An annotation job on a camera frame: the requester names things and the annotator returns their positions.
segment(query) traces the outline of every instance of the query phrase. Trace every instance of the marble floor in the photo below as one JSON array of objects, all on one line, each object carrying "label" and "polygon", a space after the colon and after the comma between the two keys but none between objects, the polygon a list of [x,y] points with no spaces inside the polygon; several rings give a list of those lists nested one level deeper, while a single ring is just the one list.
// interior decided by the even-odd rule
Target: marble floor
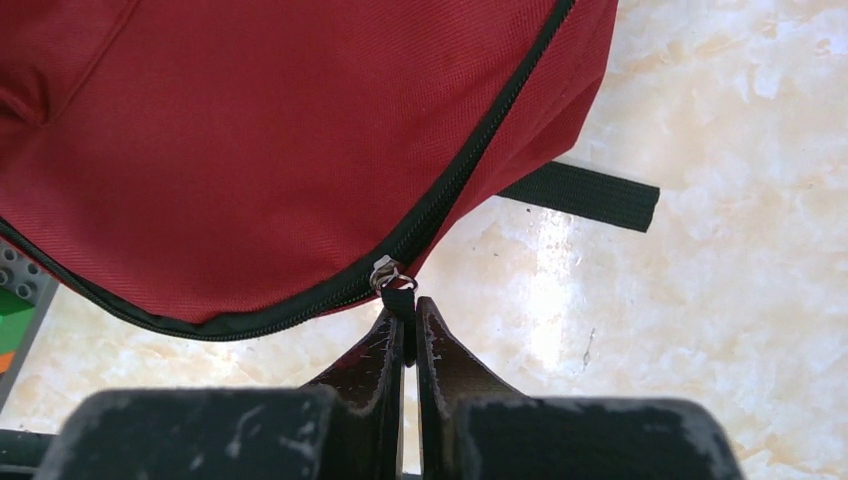
[{"label": "marble floor", "polygon": [[[846,25],[838,0],[623,0],[568,161],[661,186],[650,231],[495,198],[436,248],[420,292],[529,394],[689,398],[724,425],[749,478],[848,478]],[[377,312],[206,344],[62,289],[0,428],[56,431],[111,387],[298,385]]]}]

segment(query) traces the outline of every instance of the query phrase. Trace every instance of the red bag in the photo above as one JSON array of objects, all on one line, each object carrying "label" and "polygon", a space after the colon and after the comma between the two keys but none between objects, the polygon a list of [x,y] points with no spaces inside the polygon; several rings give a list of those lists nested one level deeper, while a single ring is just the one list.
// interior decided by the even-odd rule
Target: red bag
[{"label": "red bag", "polygon": [[[574,144],[615,9],[0,2],[0,236],[171,335],[351,306],[375,262],[413,275],[458,218]],[[505,195],[647,228],[654,189],[551,165]]]}]

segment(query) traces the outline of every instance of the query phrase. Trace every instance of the black strap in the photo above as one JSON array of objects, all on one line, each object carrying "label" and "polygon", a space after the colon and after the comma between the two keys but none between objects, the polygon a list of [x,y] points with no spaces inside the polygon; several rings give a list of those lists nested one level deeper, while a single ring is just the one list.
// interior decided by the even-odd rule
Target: black strap
[{"label": "black strap", "polygon": [[403,323],[403,357],[407,367],[415,365],[415,291],[384,288],[381,292],[383,306]]},{"label": "black strap", "polygon": [[498,194],[519,202],[648,231],[660,189],[583,168],[550,162]]}]

